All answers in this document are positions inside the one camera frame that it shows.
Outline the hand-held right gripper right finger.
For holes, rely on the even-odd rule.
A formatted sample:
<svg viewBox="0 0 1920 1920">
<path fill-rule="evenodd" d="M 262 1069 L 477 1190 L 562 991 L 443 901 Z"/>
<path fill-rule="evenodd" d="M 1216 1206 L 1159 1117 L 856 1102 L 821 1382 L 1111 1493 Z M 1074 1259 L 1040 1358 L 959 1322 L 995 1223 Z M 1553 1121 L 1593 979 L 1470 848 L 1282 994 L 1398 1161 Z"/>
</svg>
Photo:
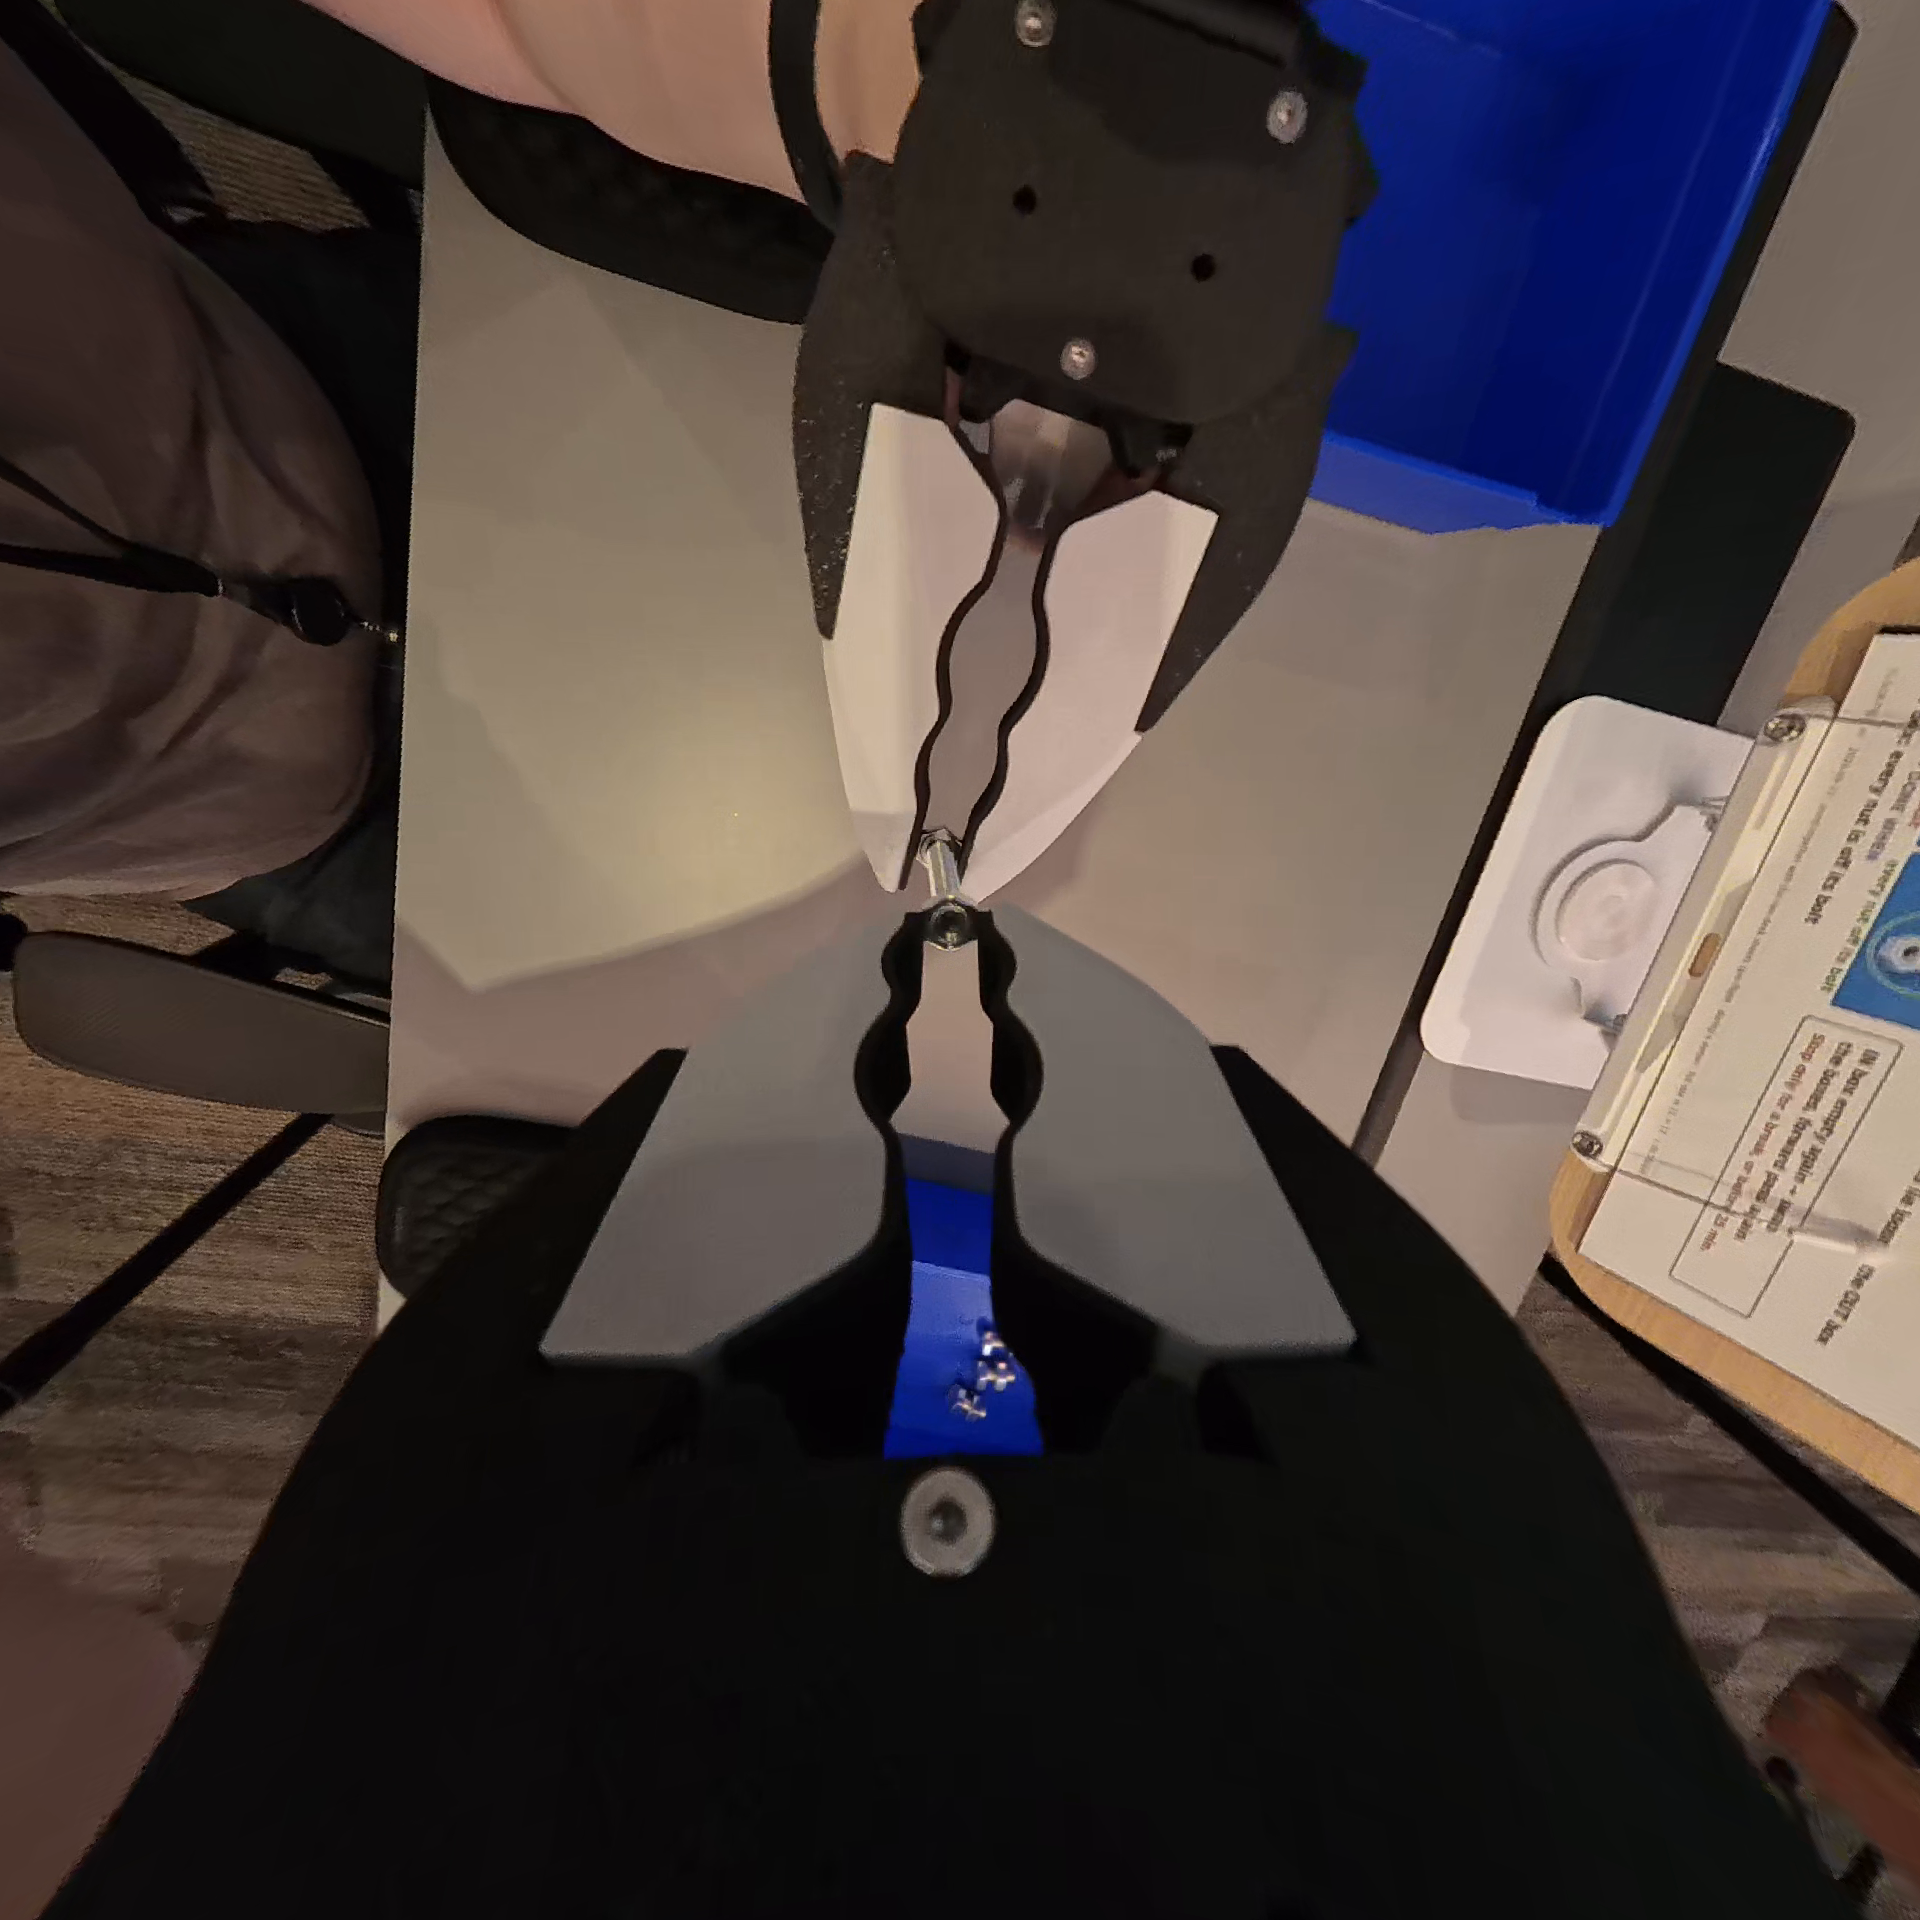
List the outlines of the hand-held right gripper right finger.
<svg viewBox="0 0 1920 1920">
<path fill-rule="evenodd" d="M 1205 1033 L 1015 909 L 976 917 L 992 1025 L 992 1297 L 1047 1451 L 1143 1384 L 1345 1360 L 1358 1330 Z"/>
</svg>

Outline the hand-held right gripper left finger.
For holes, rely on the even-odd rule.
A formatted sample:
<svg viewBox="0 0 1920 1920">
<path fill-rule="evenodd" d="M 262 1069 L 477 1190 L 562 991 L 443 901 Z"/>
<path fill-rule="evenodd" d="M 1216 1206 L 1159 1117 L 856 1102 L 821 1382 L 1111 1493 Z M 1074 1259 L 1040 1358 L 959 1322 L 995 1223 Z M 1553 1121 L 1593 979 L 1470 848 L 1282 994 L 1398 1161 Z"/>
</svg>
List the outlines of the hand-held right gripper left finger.
<svg viewBox="0 0 1920 1920">
<path fill-rule="evenodd" d="M 864 928 L 691 1047 L 541 1358 L 769 1394 L 817 1454 L 877 1454 L 909 1313 L 914 921 Z"/>
</svg>

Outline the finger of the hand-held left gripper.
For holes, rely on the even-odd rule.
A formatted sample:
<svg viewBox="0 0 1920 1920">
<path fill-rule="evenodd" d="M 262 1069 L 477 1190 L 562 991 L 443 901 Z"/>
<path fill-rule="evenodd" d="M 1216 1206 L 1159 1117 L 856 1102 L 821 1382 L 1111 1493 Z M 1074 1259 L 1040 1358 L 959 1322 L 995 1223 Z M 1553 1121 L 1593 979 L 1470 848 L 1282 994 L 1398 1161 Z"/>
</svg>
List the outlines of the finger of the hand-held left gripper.
<svg viewBox="0 0 1920 1920">
<path fill-rule="evenodd" d="M 822 672 L 847 817 L 889 897 L 921 848 L 943 648 L 992 582 L 1000 537 L 1000 490 L 966 438 L 872 408 Z"/>
<path fill-rule="evenodd" d="M 1023 607 L 1029 674 L 993 726 L 992 773 L 966 825 L 973 901 L 1051 848 L 1133 753 L 1213 533 L 1210 511 L 1150 490 L 1053 537 Z"/>
</svg>

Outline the blue plastic parts bin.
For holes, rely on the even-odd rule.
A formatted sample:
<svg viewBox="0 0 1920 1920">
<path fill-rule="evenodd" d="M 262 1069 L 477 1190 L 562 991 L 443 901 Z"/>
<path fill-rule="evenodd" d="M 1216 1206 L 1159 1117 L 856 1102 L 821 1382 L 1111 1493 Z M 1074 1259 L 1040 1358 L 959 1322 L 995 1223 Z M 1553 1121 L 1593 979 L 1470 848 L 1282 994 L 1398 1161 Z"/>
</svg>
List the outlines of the blue plastic parts bin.
<svg viewBox="0 0 1920 1920">
<path fill-rule="evenodd" d="M 1782 150 L 1818 3 L 1325 3 L 1376 198 L 1311 501 L 1419 536 L 1618 519 Z"/>
<path fill-rule="evenodd" d="M 992 1399 L 983 1424 L 954 1423 L 951 1384 L 970 1385 L 976 1323 L 998 1317 L 992 1299 L 992 1200 L 931 1183 L 904 1184 L 909 1309 L 886 1419 L 886 1456 L 1037 1456 L 1037 1403 L 1023 1367 L 1019 1384 Z"/>
</svg>

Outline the long thin steel bolt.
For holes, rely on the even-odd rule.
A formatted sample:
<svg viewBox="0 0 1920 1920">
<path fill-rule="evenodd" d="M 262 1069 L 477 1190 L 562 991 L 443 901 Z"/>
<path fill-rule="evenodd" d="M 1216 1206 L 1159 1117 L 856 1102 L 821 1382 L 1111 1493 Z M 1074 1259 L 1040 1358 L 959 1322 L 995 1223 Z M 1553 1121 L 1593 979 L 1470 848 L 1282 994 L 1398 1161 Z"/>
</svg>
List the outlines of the long thin steel bolt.
<svg viewBox="0 0 1920 1920">
<path fill-rule="evenodd" d="M 978 909 L 966 890 L 966 848 L 942 829 L 919 841 L 919 866 L 928 882 L 923 942 L 943 954 L 959 954 L 976 942 Z"/>
</svg>

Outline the person's left forearm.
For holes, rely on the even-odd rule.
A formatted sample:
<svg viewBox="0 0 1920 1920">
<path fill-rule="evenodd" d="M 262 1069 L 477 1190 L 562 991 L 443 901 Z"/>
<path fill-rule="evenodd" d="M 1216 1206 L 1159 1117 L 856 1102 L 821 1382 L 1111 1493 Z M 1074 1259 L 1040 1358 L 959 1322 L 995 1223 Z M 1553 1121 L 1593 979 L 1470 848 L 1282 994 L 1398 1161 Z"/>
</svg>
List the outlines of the person's left forearm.
<svg viewBox="0 0 1920 1920">
<path fill-rule="evenodd" d="M 577 117 L 650 160 L 799 200 L 763 3 L 421 6 L 445 80 Z"/>
</svg>

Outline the person's left hand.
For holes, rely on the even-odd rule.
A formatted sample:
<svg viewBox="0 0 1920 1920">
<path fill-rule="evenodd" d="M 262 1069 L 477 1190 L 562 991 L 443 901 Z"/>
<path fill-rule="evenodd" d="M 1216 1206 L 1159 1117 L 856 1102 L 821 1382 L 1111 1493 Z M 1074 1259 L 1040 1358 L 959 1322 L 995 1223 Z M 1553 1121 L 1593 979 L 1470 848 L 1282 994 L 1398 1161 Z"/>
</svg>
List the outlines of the person's left hand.
<svg viewBox="0 0 1920 1920">
<path fill-rule="evenodd" d="M 917 9 L 919 3 L 821 3 L 813 94 L 838 160 L 895 155 L 903 119 L 921 87 Z"/>
</svg>

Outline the wooden document stand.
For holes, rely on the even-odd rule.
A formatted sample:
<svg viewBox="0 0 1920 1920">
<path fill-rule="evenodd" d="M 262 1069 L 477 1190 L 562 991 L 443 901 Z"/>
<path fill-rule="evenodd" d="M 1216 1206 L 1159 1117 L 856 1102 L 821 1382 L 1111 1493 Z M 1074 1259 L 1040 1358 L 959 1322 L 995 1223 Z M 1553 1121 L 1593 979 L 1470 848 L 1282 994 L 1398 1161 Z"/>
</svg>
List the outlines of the wooden document stand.
<svg viewBox="0 0 1920 1920">
<path fill-rule="evenodd" d="M 1755 747 L 1787 711 L 1837 699 L 1865 645 L 1915 629 L 1917 565 L 1859 590 L 1811 638 L 1753 737 L 1583 698 L 1527 759 L 1430 999 L 1421 1042 L 1441 1065 L 1586 1097 L 1551 1178 L 1550 1250 L 1583 1305 L 1886 1498 L 1915 1512 L 1917 1282 L 1911 1399 L 1859 1399 L 1755 1355 L 1587 1264 L 1577 1241 L 1611 1178 L 1624 1094 L 1664 1049 L 1649 1037 L 1710 965 L 1699 923 L 1759 778 Z"/>
</svg>

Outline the printed instruction sheet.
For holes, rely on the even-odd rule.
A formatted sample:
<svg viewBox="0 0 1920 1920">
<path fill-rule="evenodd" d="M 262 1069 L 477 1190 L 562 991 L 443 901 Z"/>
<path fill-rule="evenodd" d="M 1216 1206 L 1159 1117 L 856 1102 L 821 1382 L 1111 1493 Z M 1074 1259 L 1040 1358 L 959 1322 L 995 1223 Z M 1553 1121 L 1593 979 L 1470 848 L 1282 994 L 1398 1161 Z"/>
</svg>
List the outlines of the printed instruction sheet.
<svg viewBox="0 0 1920 1920">
<path fill-rule="evenodd" d="M 1578 1255 L 1830 1393 L 1915 1360 L 1915 629 L 1787 709 Z"/>
</svg>

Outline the person's leg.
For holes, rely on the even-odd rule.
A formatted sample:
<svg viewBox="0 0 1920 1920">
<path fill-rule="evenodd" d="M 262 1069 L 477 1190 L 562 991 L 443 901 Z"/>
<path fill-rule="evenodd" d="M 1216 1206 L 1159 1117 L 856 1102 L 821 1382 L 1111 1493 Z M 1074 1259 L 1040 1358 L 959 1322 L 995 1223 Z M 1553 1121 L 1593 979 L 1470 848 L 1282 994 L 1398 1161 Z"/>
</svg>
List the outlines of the person's leg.
<svg viewBox="0 0 1920 1920">
<path fill-rule="evenodd" d="M 134 1608 L 1 1539 L 1 1917 L 34 1919 L 122 1802 L 193 1672 Z"/>
</svg>

